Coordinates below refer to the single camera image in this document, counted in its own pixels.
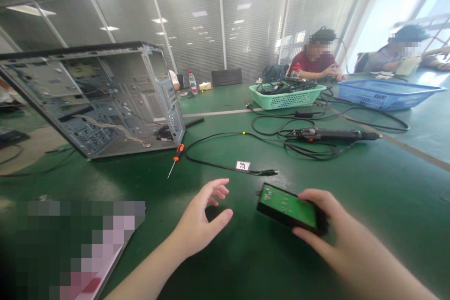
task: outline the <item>label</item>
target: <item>label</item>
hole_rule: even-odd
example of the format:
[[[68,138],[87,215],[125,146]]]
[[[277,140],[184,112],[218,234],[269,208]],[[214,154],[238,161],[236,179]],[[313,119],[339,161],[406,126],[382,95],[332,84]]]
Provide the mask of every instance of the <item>label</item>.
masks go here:
[[[236,162],[236,169],[239,169],[239,170],[249,170],[249,169],[250,169],[250,162],[241,162],[241,161],[237,161],[237,162]]]

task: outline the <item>orange screwdriver handle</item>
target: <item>orange screwdriver handle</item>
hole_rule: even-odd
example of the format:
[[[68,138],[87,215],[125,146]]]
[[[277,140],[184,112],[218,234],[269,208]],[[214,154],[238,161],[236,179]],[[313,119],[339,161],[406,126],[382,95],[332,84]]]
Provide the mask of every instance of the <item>orange screwdriver handle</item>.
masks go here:
[[[184,150],[184,144],[180,144],[177,148],[177,154],[175,155],[175,157],[173,158],[173,160],[175,162],[178,162],[180,160],[180,155]]]

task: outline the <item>green basket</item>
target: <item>green basket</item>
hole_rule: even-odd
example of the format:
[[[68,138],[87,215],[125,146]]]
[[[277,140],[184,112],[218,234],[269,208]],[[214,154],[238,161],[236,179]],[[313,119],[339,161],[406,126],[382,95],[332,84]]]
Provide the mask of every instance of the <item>green basket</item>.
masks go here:
[[[322,90],[327,89],[327,87],[318,84],[314,89],[296,91],[293,93],[279,94],[279,95],[263,95],[256,91],[259,84],[250,86],[252,91],[253,100],[259,104],[264,110],[281,109],[294,107],[299,105],[310,105],[313,104],[316,98],[319,96]],[[272,85],[270,83],[265,83],[262,85],[263,89],[270,89]]]

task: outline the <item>computer case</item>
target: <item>computer case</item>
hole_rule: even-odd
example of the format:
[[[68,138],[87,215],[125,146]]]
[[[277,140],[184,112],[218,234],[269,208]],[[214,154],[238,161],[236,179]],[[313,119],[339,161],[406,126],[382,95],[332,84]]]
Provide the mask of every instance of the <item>computer case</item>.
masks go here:
[[[167,63],[156,45],[4,54],[0,75],[86,158],[176,148],[185,132]],[[164,126],[171,137],[157,140]]]

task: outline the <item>plastic basket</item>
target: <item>plastic basket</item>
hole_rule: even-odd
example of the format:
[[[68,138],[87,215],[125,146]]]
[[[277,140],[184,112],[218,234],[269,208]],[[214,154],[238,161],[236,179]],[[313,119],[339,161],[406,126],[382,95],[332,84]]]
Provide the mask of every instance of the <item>plastic basket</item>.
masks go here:
[[[338,83],[338,97],[377,110],[415,107],[443,87],[383,80],[356,80]]]
[[[293,93],[279,94],[279,95],[263,95],[256,91],[259,84],[253,85],[250,88],[253,95],[253,100],[259,104],[264,110],[288,108],[299,105],[313,104],[317,96],[322,90],[327,87],[318,84],[314,89],[296,91]],[[262,85],[263,89],[270,89],[272,85],[265,83]]]

